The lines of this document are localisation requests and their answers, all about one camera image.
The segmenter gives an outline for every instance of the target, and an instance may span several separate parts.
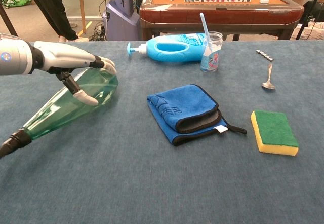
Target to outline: bottle nozzle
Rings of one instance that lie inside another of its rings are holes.
[[[23,148],[30,143],[31,137],[26,133],[24,129],[19,129],[0,146],[0,158],[9,155],[15,150]]]
[[[138,48],[131,48],[131,43],[127,44],[127,53],[131,55],[134,52],[139,52],[141,54],[146,54],[146,43],[141,44]]]
[[[127,44],[127,53],[128,55],[131,55],[133,52],[135,52],[134,48],[131,48],[131,43]]]

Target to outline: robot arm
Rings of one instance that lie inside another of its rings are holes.
[[[49,42],[35,42],[34,46],[16,37],[0,38],[0,75],[31,74],[40,69],[63,82],[79,101],[96,106],[98,101],[87,95],[71,76],[76,68],[104,68],[116,74],[115,64],[103,57],[95,56],[77,47]]]

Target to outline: folded towel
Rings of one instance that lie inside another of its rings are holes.
[[[218,110],[218,103],[197,85],[149,95],[147,104],[173,145],[227,129],[247,133],[245,129],[229,125]]]

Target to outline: metal spoon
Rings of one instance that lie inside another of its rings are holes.
[[[269,64],[268,80],[267,80],[267,82],[264,82],[261,85],[262,87],[267,88],[267,89],[275,89],[275,86],[270,82],[271,71],[272,71],[272,63]]]

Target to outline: blue straw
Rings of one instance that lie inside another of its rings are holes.
[[[205,35],[206,35],[206,39],[207,39],[207,42],[208,42],[209,49],[212,50],[211,45],[210,45],[210,38],[209,38],[208,29],[207,29],[207,24],[206,24],[206,20],[205,20],[205,17],[204,17],[203,13],[200,13],[200,18],[201,18],[201,21],[202,21],[202,26],[204,27],[204,31],[205,31]]]

